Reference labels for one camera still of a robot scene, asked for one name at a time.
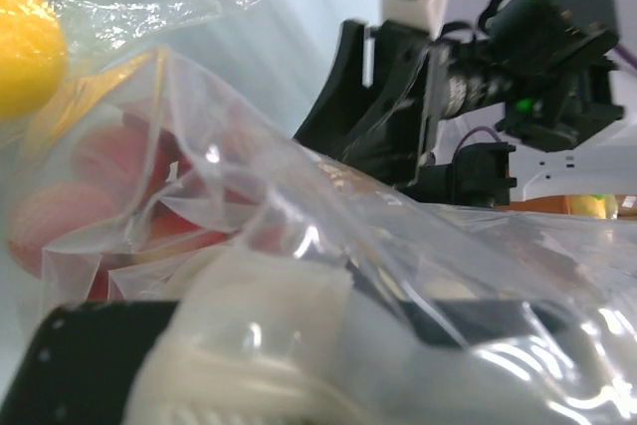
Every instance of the clear plastic bag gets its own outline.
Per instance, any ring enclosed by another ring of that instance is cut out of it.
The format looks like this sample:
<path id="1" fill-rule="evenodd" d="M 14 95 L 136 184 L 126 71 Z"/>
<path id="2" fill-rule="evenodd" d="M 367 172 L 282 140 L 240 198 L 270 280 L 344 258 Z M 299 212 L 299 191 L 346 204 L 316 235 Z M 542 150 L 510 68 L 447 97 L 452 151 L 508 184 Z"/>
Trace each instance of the clear plastic bag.
<path id="1" fill-rule="evenodd" d="M 113 124 L 146 135 L 134 181 L 105 154 L 77 155 Z M 177 171 L 149 187 L 160 150 Z M 635 418 L 630 223 L 415 204 L 303 150 L 163 50 L 58 93 L 21 164 L 10 239 L 14 254 L 25 231 L 44 248 L 40 314 L 96 284 L 112 299 L 185 292 L 139 372 L 128 425 Z M 42 244 L 24 211 L 69 182 L 83 186 L 49 201 L 54 224 L 75 211 L 83 227 Z M 69 206 L 87 197 L 90 210 Z M 166 210 L 194 234 L 148 241 Z"/>
<path id="2" fill-rule="evenodd" d="M 68 77 L 90 75 L 152 34 L 206 23 L 259 0 L 0 0 L 0 142 L 23 130 Z"/>

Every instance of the yellow lemon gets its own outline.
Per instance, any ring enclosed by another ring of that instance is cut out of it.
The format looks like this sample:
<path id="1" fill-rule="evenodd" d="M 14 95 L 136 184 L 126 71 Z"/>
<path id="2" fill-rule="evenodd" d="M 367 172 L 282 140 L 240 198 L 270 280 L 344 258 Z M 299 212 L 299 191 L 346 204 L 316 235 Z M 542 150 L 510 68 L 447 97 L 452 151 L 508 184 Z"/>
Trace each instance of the yellow lemon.
<path id="1" fill-rule="evenodd" d="M 51 99 L 67 72 L 67 44 L 47 0 L 0 0 L 0 120 Z"/>
<path id="2" fill-rule="evenodd" d="M 588 194 L 570 196 L 570 208 L 576 216 L 591 216 L 606 219 L 606 199 Z"/>

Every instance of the peach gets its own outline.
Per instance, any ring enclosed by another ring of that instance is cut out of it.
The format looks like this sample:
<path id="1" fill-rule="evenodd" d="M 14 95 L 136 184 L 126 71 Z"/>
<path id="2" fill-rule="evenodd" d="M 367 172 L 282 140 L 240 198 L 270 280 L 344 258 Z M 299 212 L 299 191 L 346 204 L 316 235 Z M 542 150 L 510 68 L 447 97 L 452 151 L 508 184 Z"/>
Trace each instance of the peach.
<path id="1" fill-rule="evenodd" d="M 78 142 L 72 166 L 80 179 L 97 185 L 119 202 L 127 203 L 142 181 L 146 150 L 147 137 L 136 129 L 121 125 L 100 126 Z M 146 196 L 164 185 L 169 171 L 170 158 L 159 147 Z"/>
<path id="2" fill-rule="evenodd" d="M 111 198 L 94 186 L 68 182 L 25 198 L 7 226 L 7 245 L 18 265 L 42 275 L 42 249 L 65 234 L 117 214 Z"/>
<path id="3" fill-rule="evenodd" d="M 226 241 L 217 231 L 205 231 L 199 226 L 168 211 L 152 220 L 146 247 L 134 257 L 136 264 L 151 263 L 165 258 L 198 251 Z"/>

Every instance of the purple cable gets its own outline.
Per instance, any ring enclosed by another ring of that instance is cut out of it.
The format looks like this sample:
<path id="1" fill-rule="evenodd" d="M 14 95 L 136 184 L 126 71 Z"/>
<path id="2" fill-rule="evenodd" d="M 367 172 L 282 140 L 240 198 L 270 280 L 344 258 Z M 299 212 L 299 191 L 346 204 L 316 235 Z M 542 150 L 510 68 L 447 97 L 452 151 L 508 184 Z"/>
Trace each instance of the purple cable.
<path id="1" fill-rule="evenodd" d="M 637 56 L 633 54 L 624 44 L 619 44 L 615 47 L 615 53 L 626 64 L 637 71 Z"/>
<path id="2" fill-rule="evenodd" d="M 498 136 L 498 134 L 493 131 L 491 128 L 489 128 L 488 126 L 476 126 L 475 128 L 470 129 L 467 134 L 465 134 L 462 139 L 460 140 L 460 142 L 458 143 L 458 146 L 456 147 L 456 150 L 454 151 L 454 155 L 453 158 L 455 159 L 456 156 L 458 155 L 458 151 L 460 151 L 460 149 L 465 145 L 465 143 L 467 142 L 467 140 L 473 136 L 474 134 L 483 131 L 484 133 L 488 133 L 491 138 L 494 139 L 494 141 L 496 142 L 500 142 L 502 141 L 500 139 L 500 137 Z"/>

